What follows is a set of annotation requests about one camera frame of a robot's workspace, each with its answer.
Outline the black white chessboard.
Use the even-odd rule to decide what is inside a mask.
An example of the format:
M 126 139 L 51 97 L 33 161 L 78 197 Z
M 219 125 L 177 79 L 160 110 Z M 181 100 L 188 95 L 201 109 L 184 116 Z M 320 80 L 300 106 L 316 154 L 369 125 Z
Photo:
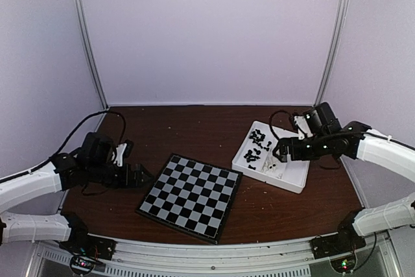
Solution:
M 242 177 L 239 171 L 171 154 L 136 213 L 216 245 Z

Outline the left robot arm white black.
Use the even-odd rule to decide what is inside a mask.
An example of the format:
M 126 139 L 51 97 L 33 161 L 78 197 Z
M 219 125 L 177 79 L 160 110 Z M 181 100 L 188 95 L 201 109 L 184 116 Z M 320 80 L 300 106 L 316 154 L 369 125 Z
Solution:
M 78 253 L 86 254 L 93 248 L 93 239 L 75 213 L 24 215 L 11 213 L 10 209 L 76 186 L 100 184 L 106 189 L 133 189 L 143 187 L 153 178 L 142 165 L 134 169 L 127 163 L 86 165 L 66 153 L 53 156 L 41 167 L 1 179 L 1 243 L 68 242 Z

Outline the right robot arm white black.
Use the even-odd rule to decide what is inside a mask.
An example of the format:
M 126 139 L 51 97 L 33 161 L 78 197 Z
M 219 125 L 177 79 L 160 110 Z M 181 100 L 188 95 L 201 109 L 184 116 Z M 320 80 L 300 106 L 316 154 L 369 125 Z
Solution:
M 336 132 L 307 137 L 277 137 L 272 155 L 280 162 L 318 160 L 323 156 L 345 156 L 369 163 L 414 182 L 414 147 L 357 121 Z M 363 237 L 383 230 L 414 224 L 414 193 L 374 208 L 352 212 L 344 219 L 332 245 L 345 252 Z

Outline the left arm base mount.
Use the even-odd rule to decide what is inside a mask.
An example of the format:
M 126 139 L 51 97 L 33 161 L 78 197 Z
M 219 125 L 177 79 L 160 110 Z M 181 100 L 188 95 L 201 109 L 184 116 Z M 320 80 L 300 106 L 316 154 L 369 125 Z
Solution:
M 59 242 L 61 248 L 94 259 L 112 259 L 116 247 L 113 239 L 91 235 L 86 224 L 75 213 L 62 213 L 60 216 L 64 217 L 70 229 L 69 237 Z

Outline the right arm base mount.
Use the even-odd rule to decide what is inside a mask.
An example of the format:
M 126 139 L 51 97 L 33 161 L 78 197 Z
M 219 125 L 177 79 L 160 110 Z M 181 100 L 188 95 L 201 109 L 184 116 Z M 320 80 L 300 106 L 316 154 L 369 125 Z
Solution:
M 353 222 L 360 211 L 362 209 L 349 212 L 337 226 L 337 233 L 316 236 L 310 240 L 315 259 L 352 252 L 366 246 L 365 238 L 359 236 L 353 227 Z

